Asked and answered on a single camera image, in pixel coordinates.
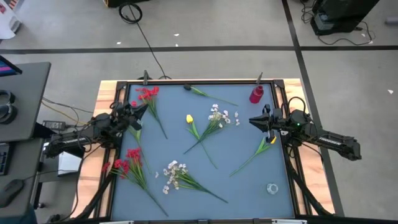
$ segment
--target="gray floor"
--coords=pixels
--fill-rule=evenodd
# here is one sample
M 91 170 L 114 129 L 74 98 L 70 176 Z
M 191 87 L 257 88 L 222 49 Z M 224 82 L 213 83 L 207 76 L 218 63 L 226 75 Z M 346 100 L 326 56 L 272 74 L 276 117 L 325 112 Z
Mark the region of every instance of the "gray floor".
M 309 24 L 300 20 L 301 4 L 289 0 L 300 45 L 322 46 Z M 292 46 L 284 9 L 279 0 L 151 0 L 139 4 L 140 22 L 154 47 L 268 45 Z M 397 45 L 398 27 L 384 25 L 384 18 L 398 14 L 395 1 L 380 1 L 365 21 L 376 33 L 372 45 Z M 24 21 L 18 35 L 4 40 L 0 49 L 69 49 L 146 47 L 136 26 L 120 20 L 115 9 L 100 0 L 30 0 L 19 15 Z M 362 32 L 325 37 L 365 41 Z M 349 45 L 339 42 L 338 45 Z M 172 78 L 300 78 L 294 51 L 157 52 Z M 161 72 L 150 53 L 5 55 L 14 63 L 52 63 L 45 96 L 53 101 L 93 110 L 101 80 L 134 79 L 148 70 Z M 333 168 L 346 216 L 398 219 L 398 157 L 395 130 L 398 51 L 303 52 L 323 127 L 356 136 L 363 160 L 350 162 L 331 153 Z M 387 90 L 394 90 L 392 95 Z M 82 121 L 89 114 L 81 113 Z M 67 120 L 47 108 L 43 119 Z M 54 211 L 67 214 L 73 182 L 47 184 L 42 200 L 50 203 L 37 211 L 44 221 Z

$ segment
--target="headphones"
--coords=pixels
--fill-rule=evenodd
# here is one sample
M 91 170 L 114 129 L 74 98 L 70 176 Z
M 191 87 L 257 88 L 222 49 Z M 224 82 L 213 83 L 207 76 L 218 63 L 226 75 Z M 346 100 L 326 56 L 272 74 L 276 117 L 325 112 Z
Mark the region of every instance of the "headphones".
M 0 90 L 0 95 L 8 96 L 8 102 L 0 105 L 0 124 L 9 124 L 17 116 L 17 108 L 12 105 L 15 102 L 15 96 L 7 90 Z

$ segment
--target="computer mouse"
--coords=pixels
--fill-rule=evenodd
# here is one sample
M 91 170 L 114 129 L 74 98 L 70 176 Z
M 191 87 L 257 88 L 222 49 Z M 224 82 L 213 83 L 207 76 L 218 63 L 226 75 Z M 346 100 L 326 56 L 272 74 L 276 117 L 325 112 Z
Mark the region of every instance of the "computer mouse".
M 7 207 L 24 188 L 24 180 L 14 179 L 0 190 L 0 208 Z

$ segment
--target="blue table surface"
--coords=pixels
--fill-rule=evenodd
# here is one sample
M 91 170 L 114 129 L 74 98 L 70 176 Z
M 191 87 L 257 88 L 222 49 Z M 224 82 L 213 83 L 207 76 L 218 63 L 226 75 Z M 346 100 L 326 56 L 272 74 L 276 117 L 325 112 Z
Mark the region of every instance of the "blue table surface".
M 245 168 L 229 177 L 232 171 L 249 159 L 256 151 L 264 136 L 260 130 L 249 123 L 249 118 L 259 116 L 266 103 L 272 107 L 272 95 L 269 85 L 263 85 L 264 95 L 260 103 L 252 104 L 249 95 L 254 85 L 198 85 L 209 95 L 232 101 L 234 106 L 222 101 L 206 98 L 189 92 L 181 85 L 160 86 L 157 96 L 157 111 L 169 139 L 166 139 L 160 126 L 147 111 L 142 118 L 142 150 L 152 170 L 144 172 L 150 191 L 164 207 L 166 217 L 158 206 L 137 185 L 118 178 L 113 200 L 112 220 L 197 220 L 197 219 L 233 219 L 233 218 L 291 218 L 294 216 L 290 197 L 287 173 L 284 165 L 282 146 L 279 138 L 268 151 L 252 160 Z M 131 85 L 129 101 L 136 100 L 139 85 Z M 200 145 L 187 154 L 183 154 L 196 143 L 188 131 L 185 117 L 194 117 L 198 132 L 202 133 L 208 124 L 211 106 L 218 104 L 220 110 L 228 110 L 234 121 L 234 113 L 239 113 L 239 126 L 230 126 L 210 136 L 204 141 L 211 158 L 218 169 L 208 160 Z M 137 147 L 130 133 L 124 133 L 121 157 L 124 159 L 127 149 Z M 224 198 L 217 198 L 196 190 L 175 190 L 171 185 L 169 194 L 162 192 L 168 177 L 163 168 L 176 160 L 187 165 L 189 173 L 204 187 Z M 268 194 L 266 186 L 275 183 L 279 191 Z

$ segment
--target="wooden board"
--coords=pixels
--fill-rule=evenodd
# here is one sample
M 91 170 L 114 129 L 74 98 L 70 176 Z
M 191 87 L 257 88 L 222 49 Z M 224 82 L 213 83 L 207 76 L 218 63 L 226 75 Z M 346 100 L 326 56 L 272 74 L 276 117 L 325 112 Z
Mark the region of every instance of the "wooden board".
M 293 96 L 299 96 L 305 99 L 302 84 L 298 78 L 284 79 L 285 90 L 287 99 L 289 100 Z M 98 96 L 95 104 L 94 115 L 96 116 L 101 113 L 110 113 L 110 104 L 114 101 L 114 96 L 116 93 L 117 80 L 105 80 L 102 81 L 99 86 Z M 303 108 L 302 102 L 300 100 L 292 100 L 290 104 L 290 110 Z M 326 210 L 334 213 L 333 203 L 331 200 L 331 195 L 329 191 L 329 186 L 326 180 L 325 171 L 323 170 L 323 164 L 321 162 L 320 156 L 307 149 L 305 146 L 299 148 L 300 157 L 302 161 L 305 181 L 308 188 L 311 190 L 312 194 L 318 199 L 318 201 L 324 206 Z M 80 214 L 86 205 L 93 198 L 95 192 L 99 187 L 101 168 L 104 158 L 104 150 L 98 149 L 90 157 L 88 157 L 81 168 L 81 173 L 78 181 L 78 196 L 79 203 L 73 213 L 72 217 Z M 296 186 L 296 191 L 298 195 L 301 195 L 300 189 Z M 102 199 L 101 206 L 101 216 L 105 216 L 106 206 L 108 204 L 109 191 L 107 190 Z M 300 204 L 301 214 L 305 214 L 303 208 L 303 199 L 298 197 L 298 202 Z

